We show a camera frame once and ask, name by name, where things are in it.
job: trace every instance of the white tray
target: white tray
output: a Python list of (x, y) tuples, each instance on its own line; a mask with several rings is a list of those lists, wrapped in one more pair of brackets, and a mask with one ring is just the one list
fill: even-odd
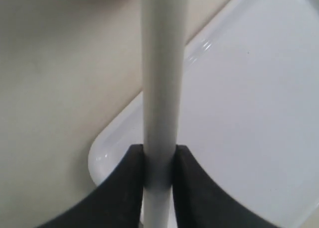
[[(298, 227), (319, 202), (319, 0), (232, 0), (184, 67), (178, 143), (247, 208)], [(96, 184), (142, 143), (142, 96), (93, 143)]]

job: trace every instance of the white plastic surface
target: white plastic surface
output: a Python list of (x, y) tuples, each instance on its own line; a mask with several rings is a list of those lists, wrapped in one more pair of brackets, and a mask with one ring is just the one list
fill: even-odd
[[(178, 143), (236, 200), (287, 228), (319, 202), (318, 55), (319, 0), (232, 0), (186, 47)], [(142, 143), (142, 96), (94, 141), (96, 184)]]

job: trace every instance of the white pole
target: white pole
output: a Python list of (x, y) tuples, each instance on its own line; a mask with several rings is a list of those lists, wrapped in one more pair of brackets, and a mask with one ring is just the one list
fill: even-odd
[(142, 0), (145, 228), (167, 227), (186, 12), (187, 0)]

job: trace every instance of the beige wall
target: beige wall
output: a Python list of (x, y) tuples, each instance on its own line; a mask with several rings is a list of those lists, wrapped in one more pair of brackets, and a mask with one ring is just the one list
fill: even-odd
[[(191, 38), (228, 0), (190, 0)], [(139, 0), (0, 0), (0, 227), (93, 188), (92, 140), (141, 89)]]

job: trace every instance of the black rubber piece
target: black rubber piece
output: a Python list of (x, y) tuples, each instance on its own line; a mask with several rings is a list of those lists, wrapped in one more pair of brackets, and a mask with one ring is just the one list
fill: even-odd
[(132, 145), (95, 191), (40, 228), (138, 228), (144, 167), (143, 146)]
[(173, 197), (178, 228), (277, 228), (225, 193), (186, 146), (176, 148)]

